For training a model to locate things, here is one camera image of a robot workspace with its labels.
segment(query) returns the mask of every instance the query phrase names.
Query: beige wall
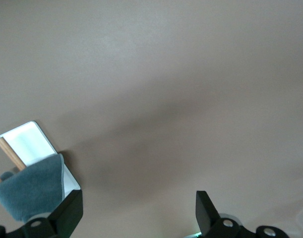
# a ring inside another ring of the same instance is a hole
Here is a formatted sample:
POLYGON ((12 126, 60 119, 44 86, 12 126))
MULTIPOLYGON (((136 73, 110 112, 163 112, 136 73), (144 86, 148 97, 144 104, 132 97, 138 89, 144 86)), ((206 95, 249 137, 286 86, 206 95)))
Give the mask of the beige wall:
POLYGON ((303 237, 303 1, 0 0, 0 134, 30 120, 83 187, 72 237, 198 232, 196 190, 303 237))

